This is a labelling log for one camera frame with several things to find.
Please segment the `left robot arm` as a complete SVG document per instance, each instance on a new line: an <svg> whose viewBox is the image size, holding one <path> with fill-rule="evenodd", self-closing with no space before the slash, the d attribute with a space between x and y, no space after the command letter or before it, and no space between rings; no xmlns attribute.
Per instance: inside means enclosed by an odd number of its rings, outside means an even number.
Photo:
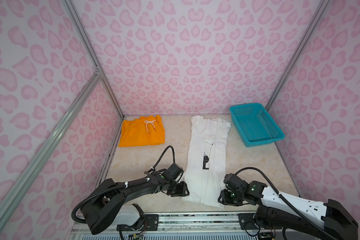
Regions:
<svg viewBox="0 0 360 240"><path fill-rule="evenodd" d="M71 218L74 222L87 224L91 233L97 235L106 230L116 220L122 206L145 195L164 192L170 197L190 195L185 182L177 182L169 175L154 172L130 182L107 179L89 197L74 207Z"/></svg>

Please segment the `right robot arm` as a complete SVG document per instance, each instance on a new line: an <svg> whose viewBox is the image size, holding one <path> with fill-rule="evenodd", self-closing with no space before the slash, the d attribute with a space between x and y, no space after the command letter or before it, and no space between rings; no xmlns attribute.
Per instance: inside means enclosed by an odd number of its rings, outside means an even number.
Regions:
<svg viewBox="0 0 360 240"><path fill-rule="evenodd" d="M258 181L247 183L235 175L228 175L226 187L218 202L240 207L257 206L250 222L263 229L294 230L320 240L356 240L359 224L337 201L312 201L276 192Z"/></svg>

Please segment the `white patterned garment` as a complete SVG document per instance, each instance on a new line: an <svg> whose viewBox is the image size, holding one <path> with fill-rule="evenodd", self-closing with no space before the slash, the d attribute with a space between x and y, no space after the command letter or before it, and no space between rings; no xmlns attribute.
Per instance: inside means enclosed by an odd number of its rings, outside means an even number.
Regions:
<svg viewBox="0 0 360 240"><path fill-rule="evenodd" d="M191 118L191 139L184 181L190 194L183 201L222 208L219 203L225 188L226 147L231 123L221 119Z"/></svg>

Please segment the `orange shorts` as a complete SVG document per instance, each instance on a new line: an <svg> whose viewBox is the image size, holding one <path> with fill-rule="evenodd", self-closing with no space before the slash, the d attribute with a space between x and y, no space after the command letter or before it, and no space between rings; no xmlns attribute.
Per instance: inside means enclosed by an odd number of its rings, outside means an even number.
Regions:
<svg viewBox="0 0 360 240"><path fill-rule="evenodd" d="M119 147L156 146L165 143L165 128L161 116L124 120Z"/></svg>

